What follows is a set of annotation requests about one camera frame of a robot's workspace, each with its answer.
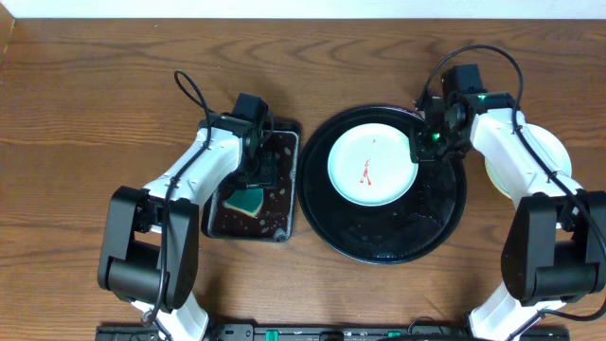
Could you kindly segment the green yellow sponge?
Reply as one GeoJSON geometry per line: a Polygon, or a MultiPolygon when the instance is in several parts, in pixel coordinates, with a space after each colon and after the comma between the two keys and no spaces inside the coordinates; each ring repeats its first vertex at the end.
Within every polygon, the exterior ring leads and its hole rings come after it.
{"type": "Polygon", "coordinates": [[[264,202],[264,190],[262,188],[237,189],[233,194],[223,201],[223,206],[242,213],[246,216],[256,218],[264,202]]]}

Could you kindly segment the light green plate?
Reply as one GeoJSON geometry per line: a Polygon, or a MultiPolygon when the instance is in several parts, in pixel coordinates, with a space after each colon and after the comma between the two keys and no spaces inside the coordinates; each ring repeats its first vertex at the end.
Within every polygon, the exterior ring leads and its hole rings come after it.
{"type": "Polygon", "coordinates": [[[328,156],[331,184],[359,206],[384,206],[414,184],[419,165],[411,161],[409,138],[382,123],[353,127],[334,142],[328,156]]]}
{"type": "MultiPolygon", "coordinates": [[[[569,154],[563,144],[558,140],[558,138],[548,132],[545,128],[528,124],[528,130],[533,134],[533,136],[538,140],[541,144],[542,148],[546,151],[550,159],[556,164],[561,173],[566,174],[568,177],[572,176],[572,163],[569,157],[569,154]]],[[[507,198],[510,197],[507,188],[498,177],[496,170],[493,168],[491,163],[484,159],[485,168],[487,171],[487,175],[493,185],[507,198]]]]}

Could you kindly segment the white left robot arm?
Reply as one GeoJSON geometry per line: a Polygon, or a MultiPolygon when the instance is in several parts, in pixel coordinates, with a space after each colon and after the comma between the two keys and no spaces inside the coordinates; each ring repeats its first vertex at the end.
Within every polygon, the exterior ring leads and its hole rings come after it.
{"type": "Polygon", "coordinates": [[[113,194],[98,285],[142,312],[168,340],[201,340],[208,313],[192,294],[200,216],[224,179],[238,177],[271,136],[270,124],[222,118],[202,122],[193,144],[143,188],[113,194]]]}

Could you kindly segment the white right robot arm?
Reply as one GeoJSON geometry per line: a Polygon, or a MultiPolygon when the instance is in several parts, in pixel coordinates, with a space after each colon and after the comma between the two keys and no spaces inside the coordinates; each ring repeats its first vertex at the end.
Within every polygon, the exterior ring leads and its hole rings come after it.
{"type": "Polygon", "coordinates": [[[587,191],[557,167],[508,93],[423,91],[424,126],[412,133],[414,162],[480,152],[515,206],[501,256],[503,281],[469,314],[473,337],[517,340],[546,315],[605,288],[605,193],[587,191]]]}

